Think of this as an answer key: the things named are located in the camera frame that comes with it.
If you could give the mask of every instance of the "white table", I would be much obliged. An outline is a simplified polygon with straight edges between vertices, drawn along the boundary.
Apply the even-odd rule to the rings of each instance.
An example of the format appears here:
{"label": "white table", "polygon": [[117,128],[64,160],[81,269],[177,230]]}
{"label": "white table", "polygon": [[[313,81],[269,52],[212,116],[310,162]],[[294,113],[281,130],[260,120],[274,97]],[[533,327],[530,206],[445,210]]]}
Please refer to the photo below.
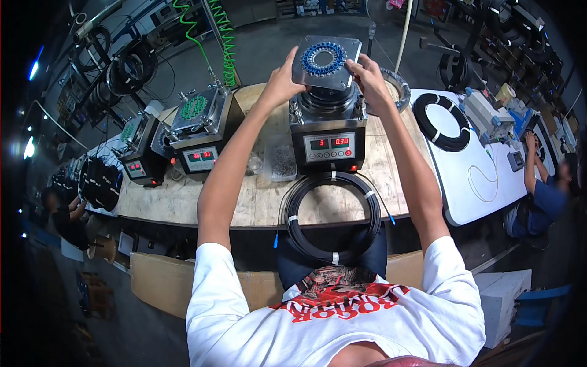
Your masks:
{"label": "white table", "polygon": [[[123,142],[120,141],[120,134],[114,135],[110,139],[108,139],[105,143],[99,144],[94,149],[90,149],[87,153],[87,156],[95,156],[102,159],[108,166],[116,166],[118,171],[123,171],[124,167],[122,163],[118,160],[118,158],[112,153],[110,148],[114,149],[121,149],[126,146]],[[87,204],[86,210],[93,211],[95,213],[104,214],[105,216],[109,217],[117,217],[116,214],[116,207],[112,209],[112,211],[106,211],[104,208],[94,208],[90,203]]]}
{"label": "white table", "polygon": [[[439,90],[412,89],[410,103],[424,93],[445,96],[459,105],[464,95]],[[427,115],[432,125],[448,137],[460,134],[454,117],[445,108],[430,105]],[[443,195],[444,213],[452,225],[463,225],[483,218],[525,196],[528,191],[524,186],[524,169],[513,172],[507,158],[515,149],[501,143],[487,146],[495,160],[495,166],[477,135],[471,134],[469,144],[458,152],[445,151],[426,140],[432,162],[436,167],[436,177]]]}

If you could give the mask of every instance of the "hand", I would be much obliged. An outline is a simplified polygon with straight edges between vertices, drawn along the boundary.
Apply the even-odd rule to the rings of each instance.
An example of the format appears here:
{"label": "hand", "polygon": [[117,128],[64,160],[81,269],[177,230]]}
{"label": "hand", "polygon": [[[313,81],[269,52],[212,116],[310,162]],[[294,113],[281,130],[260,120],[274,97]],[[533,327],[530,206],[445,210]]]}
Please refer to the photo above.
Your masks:
{"label": "hand", "polygon": [[269,82],[259,97],[259,102],[267,105],[271,110],[289,101],[297,93],[309,90],[309,86],[292,82],[292,64],[297,50],[297,46],[292,48],[288,57],[285,58],[284,64],[273,70]]}
{"label": "hand", "polygon": [[348,59],[346,66],[353,73],[354,80],[361,88],[367,103],[373,107],[378,115],[382,115],[390,105],[395,108],[396,104],[389,94],[379,65],[364,53],[359,55],[359,60],[363,63],[362,65]]}
{"label": "hand", "polygon": [[536,153],[536,140],[533,132],[526,133],[526,146],[528,147],[528,154],[534,155]]}

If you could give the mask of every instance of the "black shirt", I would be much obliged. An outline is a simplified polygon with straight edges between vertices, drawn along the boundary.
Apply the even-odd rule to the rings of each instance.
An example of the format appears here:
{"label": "black shirt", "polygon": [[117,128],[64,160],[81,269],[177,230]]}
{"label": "black shirt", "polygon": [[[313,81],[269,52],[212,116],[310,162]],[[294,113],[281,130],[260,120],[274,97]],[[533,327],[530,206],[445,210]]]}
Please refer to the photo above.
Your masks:
{"label": "black shirt", "polygon": [[60,206],[57,213],[52,215],[55,229],[61,237],[82,251],[88,249],[90,241],[87,239],[86,228],[80,220],[71,220],[67,206]]}

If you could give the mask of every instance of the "person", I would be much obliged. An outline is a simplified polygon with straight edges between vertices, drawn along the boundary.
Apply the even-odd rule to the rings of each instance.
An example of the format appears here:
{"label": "person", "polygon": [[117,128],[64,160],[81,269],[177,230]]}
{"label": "person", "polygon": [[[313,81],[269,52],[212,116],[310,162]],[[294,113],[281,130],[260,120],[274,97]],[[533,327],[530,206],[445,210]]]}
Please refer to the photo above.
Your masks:
{"label": "person", "polygon": [[[533,237],[546,232],[564,212],[567,202],[577,195],[577,157],[567,153],[556,168],[556,178],[548,174],[537,155],[538,138],[532,131],[525,134],[528,157],[524,167],[524,184],[531,194],[505,213],[504,227],[515,238]],[[535,177],[538,168],[540,180]]]}
{"label": "person", "polygon": [[384,274],[368,268],[322,264],[286,289],[281,303],[250,312],[234,267],[229,228],[247,169],[246,152],[272,110],[307,91],[291,80],[296,51],[271,73],[198,199],[194,281],[185,321],[190,365],[469,365],[485,343],[478,288],[444,222],[434,174],[403,124],[379,66],[364,54],[362,65],[348,60],[346,67],[380,116],[394,155],[402,157],[397,169],[424,254],[423,291],[389,284]]}
{"label": "person", "polygon": [[61,205],[57,190],[46,187],[41,192],[41,203],[61,237],[82,251],[90,250],[89,254],[95,249],[94,241],[103,223],[100,218],[85,213],[87,201],[77,196],[69,205]]}

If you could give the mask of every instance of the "green coiled air hose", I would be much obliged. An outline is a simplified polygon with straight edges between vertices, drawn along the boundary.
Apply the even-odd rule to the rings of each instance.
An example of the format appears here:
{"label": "green coiled air hose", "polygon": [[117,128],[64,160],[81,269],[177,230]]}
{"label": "green coiled air hose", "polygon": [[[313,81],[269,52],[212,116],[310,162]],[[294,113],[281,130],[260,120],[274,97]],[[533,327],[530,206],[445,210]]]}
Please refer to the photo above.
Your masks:
{"label": "green coiled air hose", "polygon": [[[200,51],[202,51],[202,55],[204,55],[204,60],[206,60],[206,64],[208,65],[208,69],[211,70],[210,62],[206,57],[206,53],[204,52],[204,48],[202,44],[198,42],[195,38],[190,36],[190,32],[192,29],[195,28],[197,22],[196,21],[186,21],[184,16],[190,10],[189,5],[177,5],[177,1],[173,2],[173,7],[178,9],[184,9],[183,14],[180,17],[180,23],[182,24],[191,24],[191,27],[185,33],[185,37],[193,42],[195,42],[199,47]],[[222,52],[224,54],[224,63],[223,63],[223,70],[222,74],[224,76],[224,85],[227,87],[232,87],[236,84],[236,78],[234,75],[234,55],[235,52],[230,51],[235,45],[231,42],[234,39],[233,36],[230,35],[233,29],[230,25],[230,21],[228,20],[226,12],[222,9],[222,6],[218,4],[218,0],[201,0],[201,1],[208,1],[211,10],[214,13],[214,19],[210,19],[210,21],[215,21],[218,25],[218,30],[221,32],[222,36]]]}

